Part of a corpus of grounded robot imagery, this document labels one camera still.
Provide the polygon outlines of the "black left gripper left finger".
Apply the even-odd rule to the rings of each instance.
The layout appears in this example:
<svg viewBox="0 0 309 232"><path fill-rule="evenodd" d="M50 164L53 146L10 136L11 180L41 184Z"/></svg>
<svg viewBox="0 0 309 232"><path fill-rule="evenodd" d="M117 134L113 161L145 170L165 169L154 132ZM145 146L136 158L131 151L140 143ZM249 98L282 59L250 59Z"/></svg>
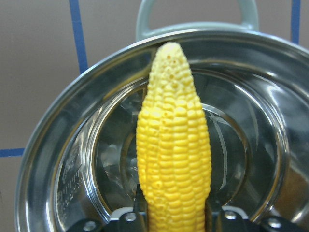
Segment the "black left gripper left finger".
<svg viewBox="0 0 309 232"><path fill-rule="evenodd" d="M140 186L136 188L133 207L112 212L107 224L95 219L82 219L70 227L71 232L146 232L147 202Z"/></svg>

